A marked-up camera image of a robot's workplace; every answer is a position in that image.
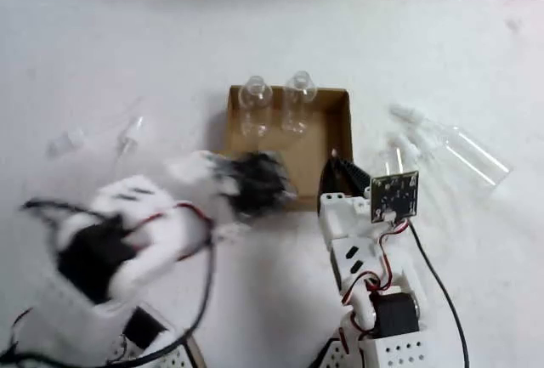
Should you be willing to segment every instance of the wire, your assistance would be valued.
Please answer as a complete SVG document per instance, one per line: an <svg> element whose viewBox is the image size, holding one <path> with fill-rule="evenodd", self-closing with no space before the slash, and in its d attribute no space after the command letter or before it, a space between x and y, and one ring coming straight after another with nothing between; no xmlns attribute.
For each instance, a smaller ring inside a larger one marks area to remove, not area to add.
<svg viewBox="0 0 544 368"><path fill-rule="evenodd" d="M385 285L383 285L383 286L380 286L380 278L377 276L377 274L375 272L370 271L370 270L365 270L365 271L361 272L355 278L353 283L350 285L349 289L343 295L343 297L342 297L342 304L343 305L346 305L349 302L349 298L351 297L351 292L353 291L353 289L355 287L355 283L357 283L357 281L359 281L359 279L361 279L362 277L364 277L366 275L370 275L372 278L374 278L374 280L377 281L377 284L371 285L371 286L368 287L368 290L370 290L371 292L387 290L391 286L391 282L393 280L393 272L391 270L391 265L389 264L388 255L385 252L385 249L383 249L383 240L387 236L398 235L398 234L404 232L407 228L408 228L408 221L407 220L400 221L399 223L397 223L393 227L393 230L391 232L386 232L384 234L381 234L380 237L378 238L379 246L382 249L383 261L385 262L386 270L388 272L388 281L387 281L387 283Z"/></svg>
<svg viewBox="0 0 544 368"><path fill-rule="evenodd" d="M380 278L377 277L377 274L370 271L370 270L365 270L364 272L361 272L354 280L354 282L351 284L351 286L349 287L348 291L343 295L342 297L342 304L343 305L346 305L349 301L349 298L351 297L351 292L353 291L354 287L355 287L355 283L357 283L357 281L359 281L359 279L361 279L362 277L366 276L366 275L370 275L371 277L374 278L374 280L376 280L378 283L377 285L372 285L369 287L369 289L373 292L375 290L378 289L379 287L379 282L380 282Z"/></svg>
<svg viewBox="0 0 544 368"><path fill-rule="evenodd" d="M468 368L470 366L470 363L468 360L467 339L465 338L465 333L462 329L461 320L459 320L459 315L457 314L456 306L451 301L450 294L446 290L444 283L442 283L442 280L439 278L438 273L436 273L436 270L434 270L434 267L431 264L431 261L429 260L427 253L425 253L422 243L419 240L419 236L417 235L416 228L410 221L408 222L408 226L410 227L411 233L414 235L414 240L416 241L417 249L419 249L419 252L422 254L423 260L425 261L428 269L431 271L434 278L436 279L436 282L439 284L440 289L444 293L445 300L446 302L448 302L448 305L450 306L451 313L453 314L453 318L456 321L457 330L459 331L459 338L461 339L462 356L463 356L464 364L465 364L464 366L465 368Z"/></svg>
<svg viewBox="0 0 544 368"><path fill-rule="evenodd" d="M53 208L53 209L62 209L64 211L72 212L72 213L86 213L87 215L91 215L92 217L95 217L99 219L100 221L106 221L108 220L108 217L105 216L103 213L91 211L90 209L80 207L78 205L73 205L68 202L64 201L54 201L54 200L29 200L25 202L20 209L23 211L27 209L47 209L47 208Z"/></svg>
<svg viewBox="0 0 544 368"><path fill-rule="evenodd" d="M204 314L206 313L207 306L210 301L210 295L211 295L212 286L213 286L213 277L215 275L215 265L216 265L217 254L216 254L215 242L212 236L213 221L209 217L207 217L200 209L194 207L192 204L182 202L177 204L176 207L187 207L189 209L192 209L200 218L204 219L207 222L207 238L204 244L204 246L207 247L207 250L208 250L206 282L204 285L204 293L202 295L201 304L193 323L190 325L190 327L187 330L184 331L184 333L177 340L175 340L174 342L172 342L171 344L167 345L164 348L161 348L153 353L147 354L143 357L139 357L134 360L115 362L113 364L99 365L94 368L134 368L136 366L141 366L143 364L147 364L154 360L158 360L164 355L171 353L179 345L186 344L187 340L192 336L192 334L200 326L200 323L202 321L202 318L204 317ZM0 355L0 365L6 365L6 364L17 365L22 361L34 360L38 363L44 363L44 364L51 365L57 368L83 368L79 365L66 364L62 361L55 360L53 358L48 357L47 355L40 354L40 353L35 353L35 352L18 353L15 349L16 345L17 345L16 343L11 344L10 347Z"/></svg>
<svg viewBox="0 0 544 368"><path fill-rule="evenodd" d="M382 249L383 261L385 262L385 268L388 271L388 281L387 281L387 283L385 285L383 285L382 287L380 287L378 289L380 291L385 291L389 287L391 287L391 283L393 281L393 271L391 270L391 264L389 263L388 254L385 252L385 249L383 249L383 240L387 236L401 234L402 232L404 232L408 228L408 225L409 225L409 222L407 220L401 221L399 224L397 224L397 226L395 226L393 228L393 231L386 232L385 234L382 234L380 236L380 239L378 240L378 244L380 245L380 248Z"/></svg>

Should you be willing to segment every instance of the red wire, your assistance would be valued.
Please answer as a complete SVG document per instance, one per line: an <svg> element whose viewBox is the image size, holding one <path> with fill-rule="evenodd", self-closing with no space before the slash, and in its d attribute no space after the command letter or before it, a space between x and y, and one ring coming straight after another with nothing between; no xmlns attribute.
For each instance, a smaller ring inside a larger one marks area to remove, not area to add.
<svg viewBox="0 0 544 368"><path fill-rule="evenodd" d="M380 239L378 240L378 244L380 245L380 248L382 249L382 253L383 253L383 261L385 262L385 267L388 271L388 282L384 286L378 289L380 291L387 290L391 286L391 282L393 281L393 271L391 270L391 264L389 263L388 254L385 252L385 249L383 249L383 239L386 236L398 235L404 232L406 228L408 228L408 225L409 225L408 221L404 221L404 222L405 223L402 224L402 226L398 230L394 229L392 232L386 232L385 234L382 234L380 236Z"/></svg>
<svg viewBox="0 0 544 368"><path fill-rule="evenodd" d="M354 289L355 287L355 283L357 283L357 281L359 281L360 278L362 278L363 276L365 275L371 275L375 280L378 281L378 284L379 284L379 281L380 281L380 278L377 277L377 274L370 271L370 270L365 270L364 272L361 272L354 280L354 282L351 284L351 286L349 287L348 291L346 292L346 294L343 295L342 297L342 304L346 304L349 300L349 298L351 297L351 291ZM371 292L375 291L378 289L378 285L372 285L370 287L370 290Z"/></svg>
<svg viewBox="0 0 544 368"><path fill-rule="evenodd" d="M346 292L346 294L343 295L342 297L342 304L347 304L350 296L351 296L351 292L352 290L354 289L355 287L355 283L357 283L357 281L362 278L363 276L365 275L371 275L372 277L374 277L377 281L378 281L378 284L377 285L372 285L369 287L369 290L371 292L376 292L378 290L382 291L382 290L387 290L390 286L391 286L391 282L393 280L393 272L391 270L391 264L389 263L389 259L388 259L388 255L387 253L385 252L385 250L383 249L383 239L386 237L386 236L389 236L389 235L398 235L400 234L401 232L404 232L406 230L406 228L408 228L408 221L403 221L404 223L403 224L397 224L395 227L394 227L394 230L392 232L386 232L382 235L380 235L380 237L378 238L378 244L380 246L380 248L382 249L382 254L383 254L383 261L385 262L385 267L386 267L386 270L388 272L388 281L387 283L384 285L384 286L379 286L379 281L380 281L380 278L377 276L377 274L375 272L372 272L370 270L365 270L364 272L361 272L354 280L354 282L351 284L351 286L349 287L348 291Z"/></svg>
<svg viewBox="0 0 544 368"><path fill-rule="evenodd" d="M200 208L195 207L190 202L178 202L176 205L173 206L174 208L188 208L191 211L193 211L196 216L203 221L205 221L208 225L208 228L211 228L213 226L213 221L210 217L208 217ZM164 217L164 212L158 212L154 213L153 215L150 215L149 217L143 219L142 221L138 222L138 224L132 229L132 232L134 232L136 229L139 229L143 227L144 225L148 224L149 222L153 222L159 218ZM178 258L178 261L185 260L187 258L190 258L193 255L196 255L204 246L206 246L207 242L204 241L202 243L199 243L198 245L194 245L187 251L184 255L181 255Z"/></svg>

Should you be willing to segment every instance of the plastic bottle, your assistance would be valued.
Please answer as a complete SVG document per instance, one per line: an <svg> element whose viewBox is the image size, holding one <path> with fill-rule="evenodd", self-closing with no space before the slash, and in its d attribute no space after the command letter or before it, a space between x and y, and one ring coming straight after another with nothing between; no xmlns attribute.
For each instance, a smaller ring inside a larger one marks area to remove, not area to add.
<svg viewBox="0 0 544 368"><path fill-rule="evenodd" d="M260 76L251 76L238 92L241 109L241 133L246 137L263 137L270 124L272 88Z"/></svg>
<svg viewBox="0 0 544 368"><path fill-rule="evenodd" d="M283 88L281 127L302 134L308 127L317 88L307 71L299 71Z"/></svg>

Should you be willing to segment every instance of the white table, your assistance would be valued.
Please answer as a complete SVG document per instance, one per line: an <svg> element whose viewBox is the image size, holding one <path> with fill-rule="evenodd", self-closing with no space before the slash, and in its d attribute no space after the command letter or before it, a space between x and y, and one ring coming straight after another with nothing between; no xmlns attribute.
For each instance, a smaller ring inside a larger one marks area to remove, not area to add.
<svg viewBox="0 0 544 368"><path fill-rule="evenodd" d="M147 134L118 175L158 173L164 158L220 147L230 84L250 74L282 84L305 69L318 85L349 90L361 166L394 128L392 101L461 124L509 158L514 173L479 201L433 189L422 173L416 226L473 366L542 365L543 2L0 0L0 18L2 344L48 262L44 229L17 206L36 194L83 201L111 179L122 126L101 120L126 118L143 97ZM47 142L77 126L99 134L48 160ZM411 238L400 239L434 303L439 366L462 366L450 310ZM148 295L180 326L195 312L203 264L180 264ZM196 334L208 365L307 366L344 312L331 271L313 213L265 219L221 247Z"/></svg>

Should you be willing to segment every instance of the cardboard tray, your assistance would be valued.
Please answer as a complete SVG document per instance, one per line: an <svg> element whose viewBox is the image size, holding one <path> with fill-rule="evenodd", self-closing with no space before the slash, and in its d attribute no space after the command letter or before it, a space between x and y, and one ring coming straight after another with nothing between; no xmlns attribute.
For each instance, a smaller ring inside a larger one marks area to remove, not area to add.
<svg viewBox="0 0 544 368"><path fill-rule="evenodd" d="M232 86L229 91L226 154L235 156L246 151L277 151L297 190L297 200L290 209L315 211L321 171L332 150L336 149L344 159L353 160L348 92L319 88L309 126L303 135L298 136L281 129L283 87L273 86L271 127L261 139L251 140L241 134L239 90L240 86Z"/></svg>

